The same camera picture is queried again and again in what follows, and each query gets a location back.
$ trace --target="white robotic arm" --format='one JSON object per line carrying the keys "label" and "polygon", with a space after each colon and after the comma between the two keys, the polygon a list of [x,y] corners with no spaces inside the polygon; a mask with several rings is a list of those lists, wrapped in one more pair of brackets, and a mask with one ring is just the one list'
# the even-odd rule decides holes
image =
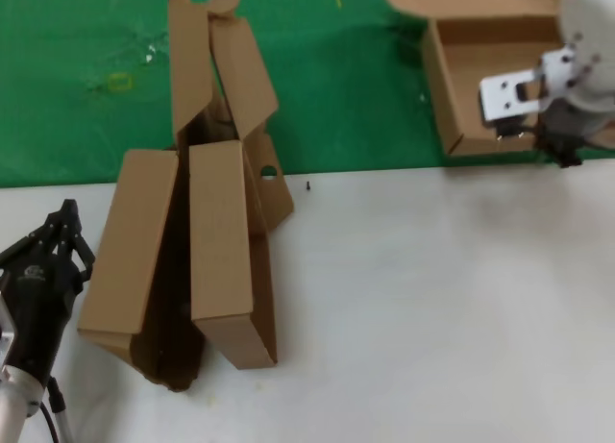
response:
{"label": "white robotic arm", "polygon": [[[577,148],[615,118],[615,0],[561,0],[559,29],[566,44],[531,70],[480,82],[484,122],[497,135],[532,132],[537,148],[561,166],[580,164]],[[526,85],[541,83],[536,100]],[[524,126],[540,113],[536,127]]]}

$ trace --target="open cardboard box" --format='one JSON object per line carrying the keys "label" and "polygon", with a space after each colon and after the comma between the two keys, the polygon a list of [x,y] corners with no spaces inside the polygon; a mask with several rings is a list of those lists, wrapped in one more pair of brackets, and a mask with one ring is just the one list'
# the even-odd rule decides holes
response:
{"label": "open cardboard box", "polygon": [[479,84],[482,78],[534,68],[543,53],[562,47],[557,1],[388,0],[400,12],[430,19],[423,63],[447,154],[532,149],[532,135],[497,140],[493,130],[483,127]]}
{"label": "open cardboard box", "polygon": [[197,377],[203,333],[237,368],[277,361],[268,233],[293,202],[265,132],[278,101],[238,2],[169,0],[176,150],[127,153],[79,320],[172,390]]}
{"label": "open cardboard box", "polygon": [[238,5],[169,0],[169,41],[173,126],[190,172],[192,319],[245,369],[277,362],[267,232],[293,202],[265,132],[278,99]]}
{"label": "open cardboard box", "polygon": [[192,320],[238,369],[277,362],[269,245],[241,142],[190,147]]}
{"label": "open cardboard box", "polygon": [[124,157],[79,333],[148,380],[185,390],[203,335],[192,324],[187,176],[176,153]]}
{"label": "open cardboard box", "polygon": [[234,14],[238,5],[169,0],[173,130],[185,159],[190,145],[242,141],[272,231],[294,209],[266,133],[279,104],[250,24]]}

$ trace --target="robotic arm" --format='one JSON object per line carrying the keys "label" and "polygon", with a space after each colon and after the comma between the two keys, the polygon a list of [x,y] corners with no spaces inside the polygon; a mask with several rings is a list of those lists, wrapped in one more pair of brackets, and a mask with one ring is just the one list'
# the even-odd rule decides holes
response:
{"label": "robotic arm", "polygon": [[[532,133],[536,148],[561,167],[581,164],[577,150],[615,119],[615,0],[561,0],[559,27],[566,44],[544,54],[531,70],[480,82],[483,122],[498,137]],[[540,83],[528,99],[527,85]],[[525,124],[539,115],[535,126]]]}
{"label": "robotic arm", "polygon": [[[73,252],[86,270],[73,262]],[[41,407],[48,382],[62,440],[72,440],[62,395],[59,405],[57,398],[52,402],[60,392],[50,374],[93,263],[74,200],[65,200],[42,227],[0,253],[0,443],[17,442],[26,418]]]}

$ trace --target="white table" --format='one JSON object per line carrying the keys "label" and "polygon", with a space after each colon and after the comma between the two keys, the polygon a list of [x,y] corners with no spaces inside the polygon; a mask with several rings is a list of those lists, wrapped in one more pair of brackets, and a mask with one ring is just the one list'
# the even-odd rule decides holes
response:
{"label": "white table", "polygon": [[[612,443],[614,179],[615,161],[291,177],[271,246],[279,366],[209,351],[175,394],[74,316],[54,373],[77,440]],[[66,197],[97,248],[112,191],[2,191],[0,249]],[[21,441],[50,441],[42,416]]]}

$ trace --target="green surface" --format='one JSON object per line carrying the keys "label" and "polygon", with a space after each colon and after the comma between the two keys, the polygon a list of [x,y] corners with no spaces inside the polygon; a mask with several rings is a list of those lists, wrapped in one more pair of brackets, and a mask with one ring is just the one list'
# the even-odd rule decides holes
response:
{"label": "green surface", "polygon": [[[280,99],[269,127],[286,173],[534,158],[444,159],[424,23],[341,1],[242,0]],[[126,150],[171,143],[166,0],[0,8],[1,186],[113,181]]]}

